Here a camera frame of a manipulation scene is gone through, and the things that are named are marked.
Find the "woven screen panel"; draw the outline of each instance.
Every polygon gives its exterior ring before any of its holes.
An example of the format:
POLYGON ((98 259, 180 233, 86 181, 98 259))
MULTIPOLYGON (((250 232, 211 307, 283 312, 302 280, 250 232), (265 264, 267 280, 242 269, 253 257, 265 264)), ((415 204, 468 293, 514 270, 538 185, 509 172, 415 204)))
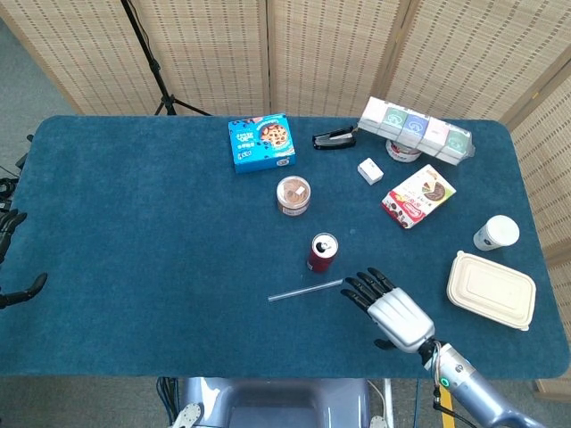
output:
POLYGON ((79 112, 154 112, 160 92, 119 1, 2 0, 0 11, 79 112))
POLYGON ((271 2, 272 110, 360 116, 398 5, 398 0, 271 2))
POLYGON ((569 44, 568 0, 425 0, 387 99, 446 118, 499 119, 569 44))
POLYGON ((571 239, 571 78, 512 132, 543 248, 571 239))
MULTIPOLYGON (((269 110, 265 1, 135 3, 169 90, 211 114, 269 110)), ((190 111, 177 107, 180 114, 190 111)))
MULTIPOLYGON (((557 300, 559 314, 571 344, 571 261, 549 269, 553 293, 557 300)), ((555 395, 567 395, 571 398, 571 367, 557 379, 538 381, 540 390, 555 395)))

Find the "plastic straw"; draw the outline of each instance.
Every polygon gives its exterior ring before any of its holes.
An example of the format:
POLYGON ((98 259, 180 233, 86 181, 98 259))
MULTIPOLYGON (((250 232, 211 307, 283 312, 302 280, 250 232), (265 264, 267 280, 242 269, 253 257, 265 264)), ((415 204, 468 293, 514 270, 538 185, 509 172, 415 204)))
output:
POLYGON ((312 287, 301 288, 299 290, 293 290, 292 292, 282 292, 281 294, 274 294, 273 296, 269 296, 268 301, 287 299, 288 297, 299 296, 300 294, 305 294, 306 292, 316 292, 317 290, 324 290, 329 287, 335 287, 336 285, 340 285, 342 283, 343 279, 336 279, 329 283, 313 285, 312 287))

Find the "black stapler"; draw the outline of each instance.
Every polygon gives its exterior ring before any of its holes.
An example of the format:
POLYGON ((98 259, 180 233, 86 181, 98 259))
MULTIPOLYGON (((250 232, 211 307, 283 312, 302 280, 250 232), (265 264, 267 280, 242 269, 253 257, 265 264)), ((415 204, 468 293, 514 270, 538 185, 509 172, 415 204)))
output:
POLYGON ((337 129, 313 136, 313 147, 318 150, 346 149, 355 145, 353 127, 337 129))

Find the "gray floor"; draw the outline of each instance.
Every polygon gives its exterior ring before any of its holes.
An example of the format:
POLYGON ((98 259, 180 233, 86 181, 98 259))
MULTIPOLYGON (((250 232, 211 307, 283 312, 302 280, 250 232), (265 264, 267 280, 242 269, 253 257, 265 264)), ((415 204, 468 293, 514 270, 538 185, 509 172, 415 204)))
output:
MULTIPOLYGON (((33 134, 43 119, 55 114, 73 114, 73 110, 2 21, 0 76, 0 165, 15 172, 14 162, 29 149, 26 134, 33 134)), ((547 426, 571 426, 571 405, 535 399, 531 383, 494 385, 547 426)), ((419 426, 437 427, 441 418, 432 409, 428 381, 422 382, 421 391, 419 426)), ((412 426, 415 392, 416 381, 393 381, 398 428, 412 426)), ((373 408, 375 414, 380 414, 377 397, 373 398, 373 408)), ((9 428, 167 426, 151 378, 0 378, 0 417, 2 427, 9 428)))

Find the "white paper cup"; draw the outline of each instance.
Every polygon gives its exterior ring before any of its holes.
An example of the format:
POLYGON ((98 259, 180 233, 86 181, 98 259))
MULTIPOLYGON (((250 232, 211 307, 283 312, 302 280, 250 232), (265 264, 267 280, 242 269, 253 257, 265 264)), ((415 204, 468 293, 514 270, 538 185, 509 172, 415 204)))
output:
POLYGON ((513 245, 519 239, 519 227, 507 216, 493 216, 474 235, 478 250, 489 251, 513 245))

